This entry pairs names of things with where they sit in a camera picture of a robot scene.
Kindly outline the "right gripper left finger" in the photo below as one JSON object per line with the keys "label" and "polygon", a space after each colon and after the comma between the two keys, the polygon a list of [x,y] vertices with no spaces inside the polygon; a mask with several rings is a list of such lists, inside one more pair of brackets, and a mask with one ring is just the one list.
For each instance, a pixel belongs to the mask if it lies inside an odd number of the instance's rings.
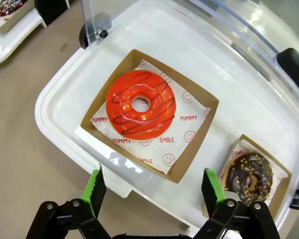
{"label": "right gripper left finger", "polygon": [[94,170],[80,198],[58,205],[43,202],[30,226],[27,239],[64,239],[71,230],[78,230],[84,239],[109,239],[98,221],[106,193],[102,168]]}

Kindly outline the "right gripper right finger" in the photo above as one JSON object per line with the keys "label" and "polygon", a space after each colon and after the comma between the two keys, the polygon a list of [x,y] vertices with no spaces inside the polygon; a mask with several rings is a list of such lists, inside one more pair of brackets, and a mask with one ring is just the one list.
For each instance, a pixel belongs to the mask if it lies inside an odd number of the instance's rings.
{"label": "right gripper right finger", "polygon": [[195,239],[219,239],[227,231],[236,231],[243,239],[280,238],[267,204],[255,201],[246,206],[226,198],[214,170],[204,169],[201,191],[209,219]]}

